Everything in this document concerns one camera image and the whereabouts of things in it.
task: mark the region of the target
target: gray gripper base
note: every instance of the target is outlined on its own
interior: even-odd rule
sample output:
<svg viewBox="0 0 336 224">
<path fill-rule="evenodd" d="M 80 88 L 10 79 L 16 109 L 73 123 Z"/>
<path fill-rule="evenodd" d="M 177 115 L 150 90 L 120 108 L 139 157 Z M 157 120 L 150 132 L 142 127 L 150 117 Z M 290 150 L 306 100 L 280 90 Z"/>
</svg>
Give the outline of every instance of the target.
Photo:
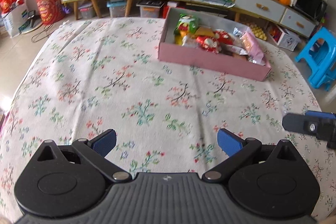
<svg viewBox="0 0 336 224">
<path fill-rule="evenodd" d="M 99 205 L 81 215 L 54 220 L 25 215 L 17 222 L 42 223 L 312 224 L 315 220 L 260 218 L 232 202 L 221 185 L 203 182 L 196 173 L 139 173 L 132 182 L 115 184 Z"/>
</svg>

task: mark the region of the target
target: tiled floor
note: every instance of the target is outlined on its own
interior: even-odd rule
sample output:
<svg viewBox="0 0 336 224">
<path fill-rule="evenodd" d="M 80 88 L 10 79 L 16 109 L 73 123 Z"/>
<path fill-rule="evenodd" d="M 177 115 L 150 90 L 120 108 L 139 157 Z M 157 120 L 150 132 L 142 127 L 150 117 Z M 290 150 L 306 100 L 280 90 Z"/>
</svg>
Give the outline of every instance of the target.
<svg viewBox="0 0 336 224">
<path fill-rule="evenodd" d="M 55 23 L 51 31 L 56 30 L 66 20 L 72 21 L 74 20 L 74 16 L 68 16 L 64 20 Z M 47 41 L 47 38 L 44 38 L 39 42 L 32 42 L 32 37 L 42 30 L 43 26 L 34 32 L 23 34 L 15 38 L 0 38 L 0 107 L 5 110 L 9 108 L 11 98 L 17 86 Z M 292 60 L 294 60 L 298 54 L 298 50 L 295 52 L 285 50 L 285 52 Z M 301 61 L 300 63 L 296 63 L 296 65 L 301 74 L 307 79 L 311 72 L 306 63 Z M 332 98 L 334 93 L 336 97 L 336 87 L 335 90 L 329 93 L 324 89 L 312 89 L 312 91 L 323 111 L 336 112 L 336 100 Z"/>
</svg>

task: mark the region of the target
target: tablecloth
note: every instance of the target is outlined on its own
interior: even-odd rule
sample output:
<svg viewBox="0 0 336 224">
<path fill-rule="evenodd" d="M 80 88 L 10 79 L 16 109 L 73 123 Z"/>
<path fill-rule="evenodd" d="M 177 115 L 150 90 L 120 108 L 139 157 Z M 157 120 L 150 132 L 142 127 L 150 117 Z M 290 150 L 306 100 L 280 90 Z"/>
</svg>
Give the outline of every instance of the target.
<svg viewBox="0 0 336 224">
<path fill-rule="evenodd" d="M 45 139 L 68 145 L 117 132 L 107 159 L 137 172 L 197 172 L 227 158 L 219 128 L 264 144 L 290 140 L 321 187 L 313 216 L 335 207 L 335 153 L 314 137 L 284 131 L 287 112 L 320 107 L 289 57 L 260 41 L 272 71 L 263 82 L 157 60 L 164 20 L 67 22 L 56 30 L 21 82 L 1 131 L 0 209 L 20 215 L 14 184 Z"/>
</svg>

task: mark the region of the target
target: red canister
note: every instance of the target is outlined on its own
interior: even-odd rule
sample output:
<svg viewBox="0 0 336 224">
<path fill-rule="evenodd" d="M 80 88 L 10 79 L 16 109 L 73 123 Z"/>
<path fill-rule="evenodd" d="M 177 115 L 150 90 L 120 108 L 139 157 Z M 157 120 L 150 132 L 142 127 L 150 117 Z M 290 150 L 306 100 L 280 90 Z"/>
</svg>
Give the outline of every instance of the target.
<svg viewBox="0 0 336 224">
<path fill-rule="evenodd" d="M 61 0 L 36 0 L 44 25 L 53 24 L 65 17 Z"/>
</svg>

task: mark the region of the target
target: drawer handle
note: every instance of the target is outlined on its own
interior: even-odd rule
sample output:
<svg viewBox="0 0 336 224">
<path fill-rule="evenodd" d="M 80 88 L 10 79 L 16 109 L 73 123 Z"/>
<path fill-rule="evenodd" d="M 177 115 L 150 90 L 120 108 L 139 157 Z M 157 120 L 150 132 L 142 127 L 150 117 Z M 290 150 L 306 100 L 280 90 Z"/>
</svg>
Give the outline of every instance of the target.
<svg viewBox="0 0 336 224">
<path fill-rule="evenodd" d="M 256 6 L 257 6 L 259 9 L 262 9 L 262 10 L 264 10 L 264 11 L 268 11 L 268 10 L 269 10 L 268 7 L 266 7 L 266 6 L 264 6 L 264 5 L 261 5 L 261 4 L 259 4 L 259 3 L 256 3 Z"/>
<path fill-rule="evenodd" d="M 298 26 L 299 26 L 300 28 L 302 28 L 302 29 L 305 27 L 305 25 L 301 24 L 301 23 L 298 22 L 298 21 L 296 22 L 296 25 L 298 25 Z"/>
</svg>

